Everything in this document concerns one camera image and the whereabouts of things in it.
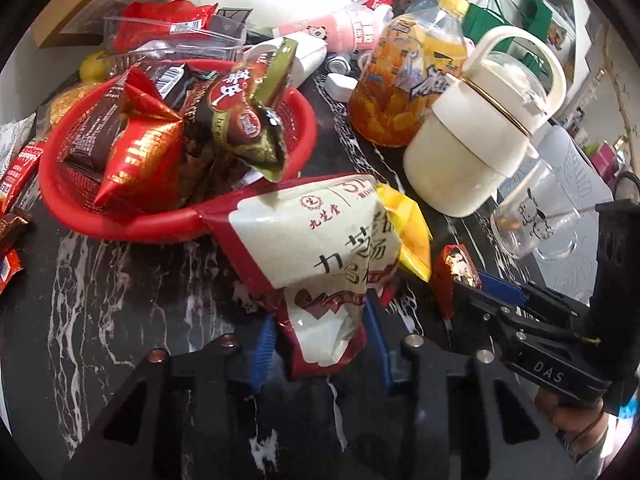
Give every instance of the can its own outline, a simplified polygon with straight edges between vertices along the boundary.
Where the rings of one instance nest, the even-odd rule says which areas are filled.
[[[345,54],[329,54],[324,62],[327,72],[349,75],[351,72],[351,56]]]

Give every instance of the cartoon dog print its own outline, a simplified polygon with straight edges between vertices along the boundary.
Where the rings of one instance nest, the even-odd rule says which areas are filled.
[[[542,222],[533,222],[531,226],[531,236],[535,236],[538,240],[549,240],[554,230],[549,227],[546,220],[543,218]]]
[[[315,38],[326,40],[326,27],[316,27],[314,25],[309,25],[306,28],[305,32],[310,36],[314,36]]]
[[[518,213],[522,216],[523,226],[527,226],[535,222],[538,218],[544,219],[545,217],[544,213],[538,209],[538,202],[533,198],[530,188],[527,188],[527,195],[529,197],[524,199],[518,206]]]

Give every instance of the white container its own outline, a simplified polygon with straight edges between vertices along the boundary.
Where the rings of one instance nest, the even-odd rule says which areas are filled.
[[[553,78],[548,95],[519,61],[491,54],[512,37],[531,41],[548,60]],[[451,86],[404,152],[404,172],[431,207],[464,217],[513,176],[526,155],[538,157],[530,137],[562,105],[566,80],[546,45],[517,27],[490,30],[464,63],[462,78],[447,78]]]
[[[298,42],[296,48],[296,59],[291,68],[292,88],[298,88],[307,77],[309,77],[316,69],[322,65],[326,57],[326,43],[320,38],[310,36],[306,32],[293,32],[287,34],[284,38],[291,38]],[[274,52],[282,43],[283,37],[274,38],[273,40],[263,41],[247,50],[243,59],[253,59],[267,52]]]

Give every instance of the lemon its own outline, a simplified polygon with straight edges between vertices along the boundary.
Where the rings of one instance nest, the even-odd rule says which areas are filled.
[[[87,83],[104,81],[104,50],[92,52],[80,64],[80,80]]]

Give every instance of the plastic bottle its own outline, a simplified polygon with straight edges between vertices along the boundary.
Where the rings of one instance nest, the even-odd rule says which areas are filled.
[[[446,73],[460,74],[466,59],[462,20],[466,0],[389,22],[347,106],[353,127],[383,146],[405,146],[431,104],[447,88]]]

